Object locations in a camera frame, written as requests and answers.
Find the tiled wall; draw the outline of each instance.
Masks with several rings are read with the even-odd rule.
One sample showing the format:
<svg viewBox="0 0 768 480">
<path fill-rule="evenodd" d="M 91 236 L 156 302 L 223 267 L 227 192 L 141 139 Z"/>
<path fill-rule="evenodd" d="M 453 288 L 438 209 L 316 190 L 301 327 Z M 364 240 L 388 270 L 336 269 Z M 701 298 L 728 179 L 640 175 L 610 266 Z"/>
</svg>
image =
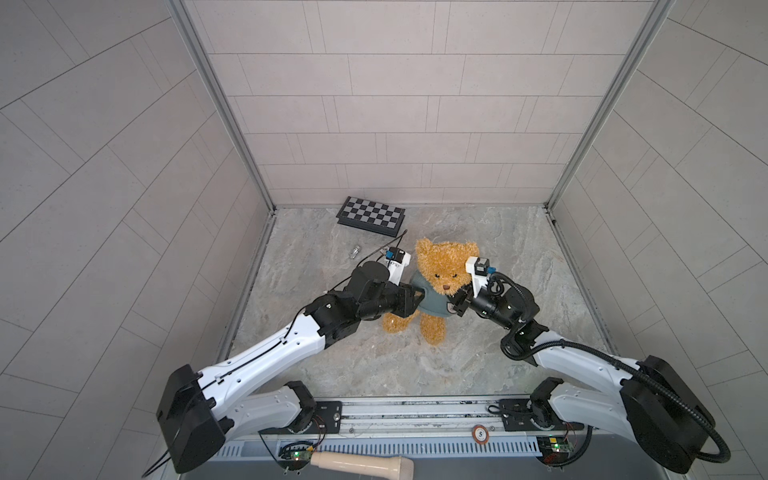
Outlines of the tiled wall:
<svg viewBox="0 0 768 480">
<path fill-rule="evenodd" d="M 767 28 L 764 0 L 678 0 L 554 209 L 621 353 L 713 413 L 713 480 L 768 478 Z"/>
<path fill-rule="evenodd" d="M 0 478 L 138 478 L 265 217 L 161 0 L 3 1 Z"/>
<path fill-rule="evenodd" d="M 650 2 L 186 5 L 277 204 L 526 204 Z"/>
</svg>

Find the teddy bear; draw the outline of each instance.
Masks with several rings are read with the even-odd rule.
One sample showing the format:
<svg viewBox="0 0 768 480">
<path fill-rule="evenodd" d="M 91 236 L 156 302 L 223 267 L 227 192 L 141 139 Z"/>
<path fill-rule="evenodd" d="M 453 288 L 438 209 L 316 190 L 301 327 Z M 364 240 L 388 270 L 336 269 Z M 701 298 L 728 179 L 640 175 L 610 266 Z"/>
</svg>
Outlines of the teddy bear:
<svg viewBox="0 0 768 480">
<path fill-rule="evenodd" d="M 424 299 L 413 315 L 407 318 L 391 313 L 384 315 L 384 331 L 402 332 L 421 315 L 422 336 L 430 345 L 439 345 L 445 339 L 445 319 L 452 315 L 448 310 L 447 296 L 453 295 L 459 288 L 472 281 L 472 276 L 466 272 L 465 264 L 469 257 L 479 256 L 475 242 L 432 243 L 426 238 L 416 242 L 419 271 L 414 273 L 410 283 L 424 289 Z"/>
</svg>

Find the teddy bear foot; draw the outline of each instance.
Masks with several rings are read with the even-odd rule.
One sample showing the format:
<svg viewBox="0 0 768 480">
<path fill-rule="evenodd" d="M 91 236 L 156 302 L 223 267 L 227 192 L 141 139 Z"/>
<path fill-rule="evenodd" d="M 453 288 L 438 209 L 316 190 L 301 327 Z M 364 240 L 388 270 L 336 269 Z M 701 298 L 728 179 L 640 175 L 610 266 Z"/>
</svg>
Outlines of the teddy bear foot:
<svg viewBox="0 0 768 480">
<path fill-rule="evenodd" d="M 422 314 L 421 331 L 429 345 L 439 345 L 445 340 L 445 319 L 441 316 Z"/>
<path fill-rule="evenodd" d="M 419 312 L 417 311 L 413 313 L 413 315 L 403 318 L 401 316 L 397 316 L 392 313 L 386 313 L 382 318 L 382 327 L 384 328 L 384 331 L 387 333 L 402 332 L 403 330 L 408 328 L 408 325 L 411 323 L 413 319 L 416 318 L 416 315 L 418 314 Z"/>
</svg>

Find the black and white checkered pattern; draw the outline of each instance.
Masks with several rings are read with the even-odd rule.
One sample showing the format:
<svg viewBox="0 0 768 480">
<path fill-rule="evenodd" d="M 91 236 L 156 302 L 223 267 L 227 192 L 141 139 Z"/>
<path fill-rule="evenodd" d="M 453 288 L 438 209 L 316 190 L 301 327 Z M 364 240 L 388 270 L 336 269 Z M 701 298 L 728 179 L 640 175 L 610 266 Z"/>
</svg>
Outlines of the black and white checkered pattern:
<svg viewBox="0 0 768 480">
<path fill-rule="evenodd" d="M 336 216 L 341 224 L 395 236 L 404 212 L 400 207 L 349 197 Z"/>
</svg>

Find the metal corner post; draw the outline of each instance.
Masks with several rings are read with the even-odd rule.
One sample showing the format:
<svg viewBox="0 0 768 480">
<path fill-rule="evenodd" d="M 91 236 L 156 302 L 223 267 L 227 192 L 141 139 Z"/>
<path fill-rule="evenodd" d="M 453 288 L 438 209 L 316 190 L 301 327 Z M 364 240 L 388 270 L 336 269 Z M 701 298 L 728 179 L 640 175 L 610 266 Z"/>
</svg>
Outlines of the metal corner post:
<svg viewBox="0 0 768 480">
<path fill-rule="evenodd" d="M 576 174 L 576 169 L 578 169 L 578 166 L 584 160 L 584 157 L 587 156 L 589 147 L 592 146 L 594 139 L 600 133 L 600 129 L 602 129 L 605 121 L 608 119 L 608 115 L 613 111 L 621 93 L 629 83 L 634 71 L 637 70 L 637 66 L 643 59 L 643 55 L 645 55 L 645 52 L 648 50 L 648 46 L 659 32 L 661 24 L 667 19 L 667 13 L 670 8 L 672 8 L 674 2 L 675 0 L 656 0 L 650 7 L 650 11 L 648 12 L 648 15 L 646 15 L 637 35 L 635 35 L 632 45 L 630 45 L 627 54 L 624 56 L 624 60 L 622 60 L 621 65 L 619 65 L 619 69 L 616 72 L 613 81 L 611 81 L 611 84 L 608 86 L 605 96 L 603 96 L 600 101 L 598 109 L 595 111 L 587 129 L 581 136 L 571 159 L 566 164 L 558 184 L 555 185 L 552 190 L 552 195 L 550 195 L 545 203 L 550 211 L 552 211 L 554 206 L 560 201 L 568 182 Z"/>
<path fill-rule="evenodd" d="M 269 207 L 270 212 L 273 213 L 275 211 L 275 203 L 272 201 L 270 192 L 267 190 L 261 175 L 259 175 L 259 171 L 256 168 L 256 161 L 253 159 L 253 155 L 248 149 L 245 138 L 243 138 L 243 133 L 237 126 L 237 121 L 227 102 L 227 96 L 221 88 L 221 84 L 214 72 L 214 67 L 210 64 L 210 59 L 206 55 L 202 43 L 200 43 L 200 38 L 192 24 L 184 0 L 166 0 L 166 3 L 168 5 L 168 10 L 170 11 L 170 16 L 176 22 L 176 26 L 179 28 L 184 43 L 187 44 L 192 60 L 194 61 L 195 66 L 197 66 L 197 71 L 200 72 L 203 83 L 211 93 L 216 109 L 220 113 L 221 120 L 224 122 L 224 127 L 227 129 L 227 133 L 230 135 L 230 138 L 237 149 L 237 153 L 240 154 L 240 158 L 244 160 L 248 173 L 253 178 L 253 181 L 256 182 L 256 186 L 259 188 L 259 192 L 261 192 L 261 196 Z"/>
</svg>

